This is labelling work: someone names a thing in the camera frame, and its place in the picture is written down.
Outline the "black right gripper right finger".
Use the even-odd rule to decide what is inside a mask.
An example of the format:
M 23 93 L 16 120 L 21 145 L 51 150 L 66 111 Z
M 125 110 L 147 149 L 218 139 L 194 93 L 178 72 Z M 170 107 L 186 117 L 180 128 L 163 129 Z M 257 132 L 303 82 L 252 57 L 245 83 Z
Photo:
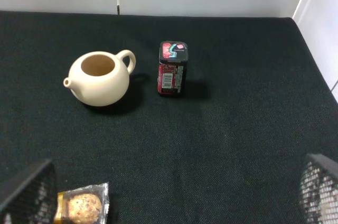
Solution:
M 337 223 L 337 162 L 322 154 L 307 155 L 299 204 L 306 223 Z

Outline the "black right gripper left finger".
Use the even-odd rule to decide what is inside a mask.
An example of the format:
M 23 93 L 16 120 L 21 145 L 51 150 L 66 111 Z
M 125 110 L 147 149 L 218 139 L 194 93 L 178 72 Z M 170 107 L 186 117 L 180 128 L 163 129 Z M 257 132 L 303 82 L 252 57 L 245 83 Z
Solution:
M 53 223 L 57 180 L 49 159 L 38 161 L 1 185 L 1 223 Z

